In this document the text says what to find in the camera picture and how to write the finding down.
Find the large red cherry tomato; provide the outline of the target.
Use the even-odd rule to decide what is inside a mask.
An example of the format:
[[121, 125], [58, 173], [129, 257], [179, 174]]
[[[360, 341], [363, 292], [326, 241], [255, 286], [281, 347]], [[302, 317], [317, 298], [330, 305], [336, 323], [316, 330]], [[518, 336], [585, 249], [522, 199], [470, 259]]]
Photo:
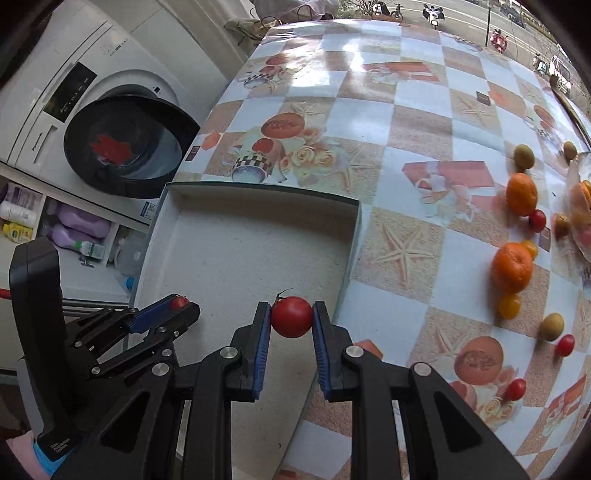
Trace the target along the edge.
[[287, 289], [276, 295], [270, 311], [270, 321], [273, 329], [284, 338], [300, 338], [311, 329], [311, 304], [298, 296], [286, 296]]

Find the white washing machine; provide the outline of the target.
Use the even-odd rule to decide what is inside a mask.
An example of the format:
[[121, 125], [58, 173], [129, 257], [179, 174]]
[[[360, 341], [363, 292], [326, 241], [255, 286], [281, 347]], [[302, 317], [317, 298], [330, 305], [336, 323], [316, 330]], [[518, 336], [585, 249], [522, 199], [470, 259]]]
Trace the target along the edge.
[[148, 224], [226, 79], [160, 11], [137, 34], [43, 1], [2, 49], [1, 166]]

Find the green kiwi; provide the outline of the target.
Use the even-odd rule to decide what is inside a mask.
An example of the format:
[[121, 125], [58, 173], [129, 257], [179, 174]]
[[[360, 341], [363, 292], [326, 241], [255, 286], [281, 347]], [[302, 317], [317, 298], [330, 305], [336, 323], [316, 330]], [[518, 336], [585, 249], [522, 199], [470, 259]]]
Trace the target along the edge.
[[562, 336], [564, 328], [563, 316], [557, 312], [550, 313], [540, 323], [539, 337], [548, 342], [553, 342]]
[[519, 144], [513, 152], [513, 160], [518, 169], [525, 171], [532, 169], [535, 165], [533, 150], [526, 144]]

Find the yellow tomato beside tangerine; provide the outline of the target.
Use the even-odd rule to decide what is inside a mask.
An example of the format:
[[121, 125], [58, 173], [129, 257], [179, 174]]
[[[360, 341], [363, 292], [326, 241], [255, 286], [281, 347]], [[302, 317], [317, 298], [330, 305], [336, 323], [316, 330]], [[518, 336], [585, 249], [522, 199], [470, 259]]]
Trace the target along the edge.
[[538, 246], [531, 240], [523, 240], [520, 244], [528, 251], [533, 260], [538, 256]]

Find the clear glass fruit bowl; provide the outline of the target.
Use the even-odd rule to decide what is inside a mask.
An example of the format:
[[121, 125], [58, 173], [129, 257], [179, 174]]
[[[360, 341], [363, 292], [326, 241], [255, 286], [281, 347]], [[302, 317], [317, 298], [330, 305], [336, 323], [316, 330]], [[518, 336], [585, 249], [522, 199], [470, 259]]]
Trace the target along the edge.
[[582, 256], [590, 261], [590, 153], [573, 160], [566, 177], [566, 205], [571, 236]]

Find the small red cherry tomato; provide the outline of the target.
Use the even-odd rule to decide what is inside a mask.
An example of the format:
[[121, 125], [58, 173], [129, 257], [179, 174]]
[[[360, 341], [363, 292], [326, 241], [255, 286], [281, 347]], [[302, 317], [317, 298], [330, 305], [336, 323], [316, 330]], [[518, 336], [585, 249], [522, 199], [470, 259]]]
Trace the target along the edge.
[[170, 310], [177, 311], [184, 308], [189, 303], [189, 300], [184, 296], [176, 296], [170, 302]]

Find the red tomato beside tangerine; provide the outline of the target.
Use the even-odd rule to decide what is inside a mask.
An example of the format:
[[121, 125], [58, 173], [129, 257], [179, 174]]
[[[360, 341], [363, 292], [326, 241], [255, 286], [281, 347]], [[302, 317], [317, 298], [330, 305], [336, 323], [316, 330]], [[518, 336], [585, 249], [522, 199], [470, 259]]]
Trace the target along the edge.
[[547, 217], [545, 213], [540, 210], [534, 210], [528, 217], [528, 226], [535, 233], [541, 233], [546, 228]]

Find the yellow cherry tomato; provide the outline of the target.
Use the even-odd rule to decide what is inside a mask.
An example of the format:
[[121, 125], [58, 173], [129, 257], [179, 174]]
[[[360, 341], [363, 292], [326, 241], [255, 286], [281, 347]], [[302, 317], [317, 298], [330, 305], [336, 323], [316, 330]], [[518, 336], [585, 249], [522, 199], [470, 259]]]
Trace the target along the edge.
[[503, 320], [513, 320], [521, 309], [521, 298], [518, 294], [501, 295], [497, 302], [497, 313]]

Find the lower orange tangerine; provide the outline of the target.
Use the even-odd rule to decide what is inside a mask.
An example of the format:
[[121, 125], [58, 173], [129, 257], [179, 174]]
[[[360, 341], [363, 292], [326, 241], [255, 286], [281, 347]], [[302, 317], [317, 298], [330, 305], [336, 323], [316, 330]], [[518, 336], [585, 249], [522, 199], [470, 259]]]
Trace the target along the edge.
[[517, 294], [529, 284], [533, 275], [533, 258], [520, 243], [506, 243], [499, 248], [491, 263], [494, 285], [507, 294]]

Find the brown fruit behind bowl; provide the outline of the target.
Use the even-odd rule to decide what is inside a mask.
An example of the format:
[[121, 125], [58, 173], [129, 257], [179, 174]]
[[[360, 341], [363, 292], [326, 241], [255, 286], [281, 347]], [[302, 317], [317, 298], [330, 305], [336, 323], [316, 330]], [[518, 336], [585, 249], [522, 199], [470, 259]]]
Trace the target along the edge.
[[563, 144], [563, 156], [565, 158], [565, 160], [570, 163], [571, 161], [573, 161], [578, 155], [578, 150], [575, 146], [574, 143], [572, 143], [571, 141], [566, 141]]

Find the brown fruit near bowl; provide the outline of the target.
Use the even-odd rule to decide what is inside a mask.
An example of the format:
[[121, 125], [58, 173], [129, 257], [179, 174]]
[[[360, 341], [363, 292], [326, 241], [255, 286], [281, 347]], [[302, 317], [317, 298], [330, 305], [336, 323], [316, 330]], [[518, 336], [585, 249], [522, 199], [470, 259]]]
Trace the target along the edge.
[[553, 216], [553, 232], [557, 240], [565, 238], [571, 230], [570, 218], [565, 213], [556, 213]]

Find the patterned tablecloth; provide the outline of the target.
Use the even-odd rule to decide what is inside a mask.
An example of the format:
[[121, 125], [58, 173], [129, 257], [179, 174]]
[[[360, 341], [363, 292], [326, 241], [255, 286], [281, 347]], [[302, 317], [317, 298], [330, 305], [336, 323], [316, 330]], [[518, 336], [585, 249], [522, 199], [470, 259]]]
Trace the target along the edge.
[[[339, 323], [386, 361], [433, 365], [533, 479], [557, 475], [590, 417], [590, 266], [553, 216], [566, 210], [562, 148], [587, 145], [550, 84], [526, 65], [419, 26], [335, 20], [270, 30], [212, 109], [183, 180], [256, 179], [348, 195], [362, 206]], [[517, 145], [534, 152], [522, 171]], [[541, 233], [507, 207], [525, 173]], [[538, 246], [513, 320], [491, 263]], [[539, 337], [550, 313], [565, 321]], [[566, 334], [576, 345], [556, 354]], [[527, 391], [506, 401], [524, 378]]]

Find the upper orange tangerine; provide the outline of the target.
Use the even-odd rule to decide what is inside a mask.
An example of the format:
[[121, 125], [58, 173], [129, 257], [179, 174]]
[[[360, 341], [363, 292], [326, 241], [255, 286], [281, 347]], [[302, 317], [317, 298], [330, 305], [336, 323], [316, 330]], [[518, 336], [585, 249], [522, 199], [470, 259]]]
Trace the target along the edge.
[[515, 215], [528, 217], [536, 210], [538, 191], [534, 181], [525, 173], [511, 176], [505, 197], [508, 209]]

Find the orange tangerine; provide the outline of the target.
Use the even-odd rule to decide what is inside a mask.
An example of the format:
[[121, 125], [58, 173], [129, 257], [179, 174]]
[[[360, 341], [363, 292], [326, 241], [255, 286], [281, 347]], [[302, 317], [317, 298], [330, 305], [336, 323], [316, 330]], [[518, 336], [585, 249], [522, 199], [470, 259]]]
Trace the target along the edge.
[[528, 217], [536, 210], [538, 191], [534, 181], [525, 173], [511, 176], [505, 197], [508, 209], [515, 215]]
[[529, 284], [533, 275], [533, 258], [520, 243], [506, 243], [499, 248], [491, 263], [494, 285], [507, 294], [517, 294]]

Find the white shallow tray box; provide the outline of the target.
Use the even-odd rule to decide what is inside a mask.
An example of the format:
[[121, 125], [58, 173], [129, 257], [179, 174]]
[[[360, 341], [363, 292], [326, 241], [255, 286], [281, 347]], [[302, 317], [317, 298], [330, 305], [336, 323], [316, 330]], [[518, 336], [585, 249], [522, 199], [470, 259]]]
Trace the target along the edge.
[[[172, 183], [152, 222], [132, 303], [170, 294], [200, 308], [174, 343], [181, 364], [228, 345], [259, 303], [284, 292], [335, 312], [349, 281], [361, 205], [349, 197], [266, 184]], [[315, 380], [310, 336], [270, 337], [259, 400], [231, 413], [232, 472], [270, 479], [280, 469]]]

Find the green kiwi far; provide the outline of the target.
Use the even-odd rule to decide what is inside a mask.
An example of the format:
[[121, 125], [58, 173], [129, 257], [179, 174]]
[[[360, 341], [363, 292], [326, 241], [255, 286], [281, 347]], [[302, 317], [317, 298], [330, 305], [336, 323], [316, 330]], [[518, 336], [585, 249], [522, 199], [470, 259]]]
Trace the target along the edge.
[[513, 152], [513, 160], [518, 169], [525, 171], [532, 169], [535, 165], [533, 150], [526, 144], [519, 144]]

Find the green kiwi near front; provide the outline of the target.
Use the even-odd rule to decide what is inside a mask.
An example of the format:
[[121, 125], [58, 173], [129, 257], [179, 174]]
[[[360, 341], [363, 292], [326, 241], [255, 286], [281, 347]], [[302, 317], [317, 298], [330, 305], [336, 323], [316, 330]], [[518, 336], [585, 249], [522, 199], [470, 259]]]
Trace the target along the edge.
[[548, 342], [553, 342], [562, 336], [564, 328], [563, 316], [557, 312], [550, 313], [540, 323], [539, 337]]

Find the purple detergent bottle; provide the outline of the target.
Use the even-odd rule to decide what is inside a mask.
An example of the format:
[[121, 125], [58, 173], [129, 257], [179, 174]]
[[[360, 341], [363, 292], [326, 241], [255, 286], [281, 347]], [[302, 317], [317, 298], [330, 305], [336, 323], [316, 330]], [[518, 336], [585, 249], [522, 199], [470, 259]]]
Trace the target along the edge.
[[67, 204], [60, 204], [57, 207], [56, 214], [65, 227], [96, 239], [104, 239], [110, 232], [111, 223], [108, 220]]

